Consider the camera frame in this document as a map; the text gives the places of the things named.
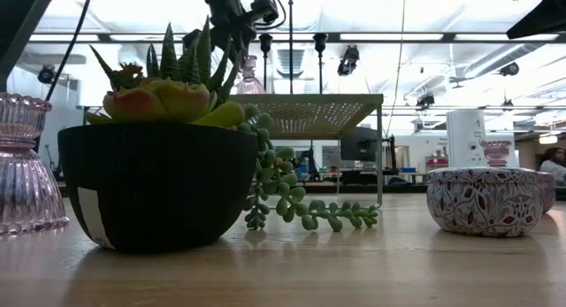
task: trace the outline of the cable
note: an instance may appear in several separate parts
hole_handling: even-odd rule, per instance
[[[407,0],[403,0],[403,13],[401,18],[401,40],[399,43],[399,60],[397,61],[397,79],[395,81],[395,97],[393,99],[393,106],[391,106],[391,114],[389,115],[389,124],[387,125],[386,138],[389,136],[389,128],[391,127],[391,119],[393,118],[393,112],[395,109],[395,104],[397,104],[397,95],[399,91],[399,78],[401,76],[401,60],[403,55],[403,33],[405,32],[405,4]]]
[[[82,23],[85,21],[85,17],[87,17],[88,6],[90,5],[90,0],[85,0],[85,4],[82,7],[82,13],[80,14],[79,24],[77,24],[77,29],[74,31],[73,38],[71,43],[69,43],[69,47],[65,55],[63,56],[63,60],[61,61],[61,65],[53,78],[53,82],[51,83],[50,91],[47,93],[47,97],[45,101],[49,101],[51,96],[53,96],[53,91],[55,91],[55,87],[57,86],[57,82],[59,81],[59,77],[61,77],[61,73],[63,73],[63,68],[65,68],[65,64],[67,63],[67,59],[71,56],[71,52],[73,51],[74,44],[77,42],[77,38],[79,37],[80,29],[82,28]]]

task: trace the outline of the black stand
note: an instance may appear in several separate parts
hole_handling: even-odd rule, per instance
[[[262,43],[261,50],[264,53],[264,90],[267,93],[267,54],[272,50],[273,37],[269,34],[262,34],[259,36]]]
[[[293,94],[293,0],[289,0],[289,89]]]
[[[315,40],[315,50],[318,52],[318,93],[322,95],[324,83],[322,81],[322,53],[326,49],[326,39],[328,35],[318,33],[312,39]]]

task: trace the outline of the black pot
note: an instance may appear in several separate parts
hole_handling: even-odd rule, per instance
[[[239,218],[257,139],[174,123],[62,130],[59,155],[80,226],[101,246],[159,252],[208,245]]]

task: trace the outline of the glass candle holder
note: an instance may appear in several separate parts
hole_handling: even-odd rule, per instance
[[[250,55],[246,57],[242,67],[242,80],[238,84],[238,94],[265,94],[262,83],[256,78],[257,57]]]
[[[0,93],[0,235],[65,226],[55,177],[33,151],[51,104]]]
[[[486,157],[489,166],[500,167],[507,165],[507,157],[511,147],[510,141],[483,141],[480,144],[484,148],[484,157]]]

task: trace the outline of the table surface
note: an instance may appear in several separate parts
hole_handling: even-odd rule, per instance
[[[264,231],[242,219],[210,247],[160,256],[99,249],[69,216],[0,239],[1,306],[566,305],[566,203],[527,237],[489,239],[440,231],[425,195],[385,195],[374,229],[311,233],[273,214]]]

